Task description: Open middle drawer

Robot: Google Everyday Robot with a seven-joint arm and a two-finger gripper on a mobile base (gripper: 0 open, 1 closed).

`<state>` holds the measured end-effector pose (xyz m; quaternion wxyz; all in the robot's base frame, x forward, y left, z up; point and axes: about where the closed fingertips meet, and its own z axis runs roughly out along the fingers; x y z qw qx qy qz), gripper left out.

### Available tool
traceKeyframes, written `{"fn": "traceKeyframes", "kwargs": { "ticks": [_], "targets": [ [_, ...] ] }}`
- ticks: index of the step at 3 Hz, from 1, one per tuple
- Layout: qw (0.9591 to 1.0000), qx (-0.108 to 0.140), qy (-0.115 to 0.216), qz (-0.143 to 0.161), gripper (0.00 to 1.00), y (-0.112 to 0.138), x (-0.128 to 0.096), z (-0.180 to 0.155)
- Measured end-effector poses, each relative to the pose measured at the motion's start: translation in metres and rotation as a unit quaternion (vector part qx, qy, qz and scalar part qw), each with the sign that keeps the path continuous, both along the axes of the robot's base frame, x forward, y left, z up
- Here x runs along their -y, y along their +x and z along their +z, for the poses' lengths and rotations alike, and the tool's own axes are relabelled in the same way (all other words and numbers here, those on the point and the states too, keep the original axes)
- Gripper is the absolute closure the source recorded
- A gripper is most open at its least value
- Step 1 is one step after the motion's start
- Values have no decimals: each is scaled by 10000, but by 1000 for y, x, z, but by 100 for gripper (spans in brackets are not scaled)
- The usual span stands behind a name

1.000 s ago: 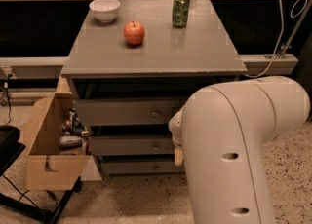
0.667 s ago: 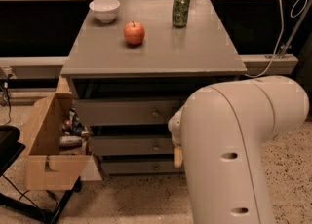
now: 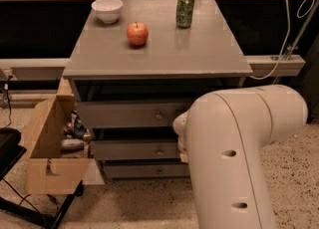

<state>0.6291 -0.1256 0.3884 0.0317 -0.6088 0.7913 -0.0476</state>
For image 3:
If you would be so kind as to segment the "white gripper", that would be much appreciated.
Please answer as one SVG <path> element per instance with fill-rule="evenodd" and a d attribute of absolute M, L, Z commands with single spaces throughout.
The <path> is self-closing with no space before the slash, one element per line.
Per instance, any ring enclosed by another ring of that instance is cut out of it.
<path fill-rule="evenodd" d="M 184 134 L 187 120 L 187 112 L 180 114 L 172 124 L 174 132 L 177 134 L 177 146 L 179 151 L 181 152 L 180 160 L 183 163 L 188 163 L 188 157 L 186 152 L 186 144 L 184 142 Z"/>

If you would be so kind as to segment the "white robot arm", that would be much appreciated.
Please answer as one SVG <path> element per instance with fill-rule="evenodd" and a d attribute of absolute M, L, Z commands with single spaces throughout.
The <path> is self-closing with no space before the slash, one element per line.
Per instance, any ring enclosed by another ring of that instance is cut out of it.
<path fill-rule="evenodd" d="M 174 120 L 199 229 L 277 229 L 259 151 L 307 116 L 298 92 L 270 85 L 205 94 Z"/>

